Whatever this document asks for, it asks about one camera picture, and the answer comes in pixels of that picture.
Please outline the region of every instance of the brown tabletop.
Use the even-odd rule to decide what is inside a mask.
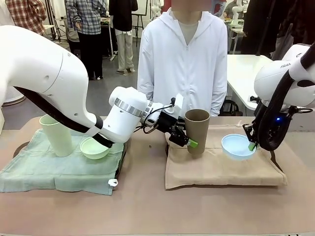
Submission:
[[[235,124],[240,118],[212,118]],[[30,120],[0,150],[0,168],[40,128]],[[250,122],[252,118],[242,118]],[[0,194],[0,232],[17,235],[284,234],[315,231],[315,177],[296,157],[277,156],[287,187],[185,187],[165,191],[165,138],[156,131],[129,141],[112,196],[33,190]]]

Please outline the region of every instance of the plaid shirt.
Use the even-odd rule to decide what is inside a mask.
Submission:
[[[69,28],[83,34],[100,34],[100,18],[106,16],[106,7],[106,0],[66,0]]]
[[[6,0],[14,24],[43,35],[46,19],[45,5],[41,0]]]

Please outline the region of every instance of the red plaid shirt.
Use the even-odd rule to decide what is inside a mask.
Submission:
[[[43,35],[46,19],[45,5],[41,0],[6,0],[14,24]]]

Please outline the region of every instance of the cup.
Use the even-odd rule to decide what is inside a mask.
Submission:
[[[186,135],[198,142],[198,146],[195,148],[188,146],[190,154],[201,155],[205,151],[209,121],[210,114],[205,110],[194,109],[186,112]]]
[[[39,120],[54,153],[59,157],[68,156],[73,152],[70,129],[60,124],[49,115]]]

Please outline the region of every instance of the green bowl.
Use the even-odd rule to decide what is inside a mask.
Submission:
[[[80,150],[88,159],[98,160],[106,156],[110,148],[103,146],[92,137],[89,137],[80,144]]]

